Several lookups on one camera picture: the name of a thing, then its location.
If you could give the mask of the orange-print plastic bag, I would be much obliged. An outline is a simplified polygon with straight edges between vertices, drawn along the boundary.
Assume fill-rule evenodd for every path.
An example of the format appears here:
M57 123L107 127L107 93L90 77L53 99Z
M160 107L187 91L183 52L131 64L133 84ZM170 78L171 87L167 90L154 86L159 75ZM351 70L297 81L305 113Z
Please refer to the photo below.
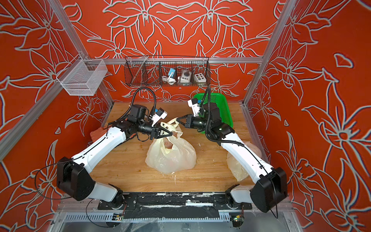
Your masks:
M173 133L173 135L155 139L150 145L145 163L148 167L156 169L163 174L189 170L196 165L196 150L184 138L180 123L176 118L160 125Z

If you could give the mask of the yellow translucent plastic bag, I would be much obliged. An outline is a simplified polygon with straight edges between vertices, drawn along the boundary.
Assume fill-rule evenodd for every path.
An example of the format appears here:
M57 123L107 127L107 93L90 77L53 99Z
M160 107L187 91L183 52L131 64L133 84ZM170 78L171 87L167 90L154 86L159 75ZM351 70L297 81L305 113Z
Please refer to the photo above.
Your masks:
M259 158L262 158L261 150L249 141L243 141L247 147L249 147ZM242 167L237 159L231 154L227 153L227 165L233 176L238 182L243 181L249 177L248 172Z

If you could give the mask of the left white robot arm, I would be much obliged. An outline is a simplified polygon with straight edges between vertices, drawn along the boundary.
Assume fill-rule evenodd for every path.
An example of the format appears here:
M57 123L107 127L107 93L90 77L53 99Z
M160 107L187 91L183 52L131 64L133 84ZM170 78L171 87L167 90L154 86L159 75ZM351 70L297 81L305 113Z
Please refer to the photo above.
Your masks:
M111 122L105 134L88 148L70 159L60 159L57 163L57 187L77 201L90 198L111 203L115 208L120 207L124 202L123 191L113 185L94 181L90 173L114 148L138 133L148 135L149 139L172 136L171 131L158 124L168 113L162 108L153 108L149 115L147 111L143 105L132 105L122 117Z

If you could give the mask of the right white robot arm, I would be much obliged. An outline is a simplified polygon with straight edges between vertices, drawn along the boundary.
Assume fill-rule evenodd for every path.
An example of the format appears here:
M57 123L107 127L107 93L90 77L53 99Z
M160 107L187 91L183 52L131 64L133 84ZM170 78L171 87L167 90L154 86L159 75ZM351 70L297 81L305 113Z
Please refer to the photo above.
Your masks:
M198 99L189 100L192 114L177 118L185 128L204 131L206 138L229 152L246 170L254 182L252 189L235 186L229 194L237 203L252 203L261 212L267 213L288 196L287 174L278 167L273 168L250 149L235 130L222 122L215 103L203 105Z

